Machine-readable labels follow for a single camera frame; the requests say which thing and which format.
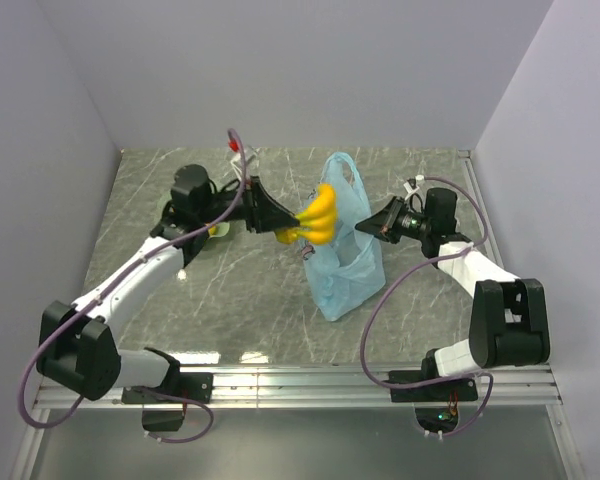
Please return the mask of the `yellow fake banana bunch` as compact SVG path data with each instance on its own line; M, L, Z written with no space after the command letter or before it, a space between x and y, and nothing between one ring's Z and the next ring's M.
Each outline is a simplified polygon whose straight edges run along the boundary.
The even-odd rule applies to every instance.
M315 198L308 207L297 214L296 227L275 232L276 240L282 244L292 244L300 239L314 245L325 245L335 237L338 218L335 189L329 184L320 184Z

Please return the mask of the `light blue plastic bag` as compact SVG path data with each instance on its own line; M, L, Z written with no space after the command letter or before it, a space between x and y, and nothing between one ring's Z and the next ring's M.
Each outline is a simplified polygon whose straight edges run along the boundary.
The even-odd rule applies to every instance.
M335 236L304 255L304 268L314 303L327 321L335 322L379 292L386 277L380 242L356 229L371 216L371 205L354 159L333 153L321 181L335 190Z

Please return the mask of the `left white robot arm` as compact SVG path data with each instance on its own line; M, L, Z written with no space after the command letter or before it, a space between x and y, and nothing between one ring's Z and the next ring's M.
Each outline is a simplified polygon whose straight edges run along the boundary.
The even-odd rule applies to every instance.
M211 227L230 221L242 221L254 233L299 224L256 176L237 190L219 190L203 166L180 168L161 218L140 249L73 303L55 301L46 308L37 371L88 400L115 388L146 388L160 402L180 395L178 360L153 348L123 350L118 338L148 297L200 253Z

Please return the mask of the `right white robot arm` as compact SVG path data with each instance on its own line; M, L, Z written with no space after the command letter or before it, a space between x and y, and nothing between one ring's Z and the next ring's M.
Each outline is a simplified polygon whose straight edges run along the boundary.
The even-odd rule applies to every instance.
M455 377L493 367L542 364L550 356L543 285L499 267L460 233L457 200L455 191L435 187L427 191L419 211L409 199L394 197L356 224L358 231L383 242L419 241L424 264L451 277L472 298L468 338L433 349L422 361L420 386L437 400L454 389Z

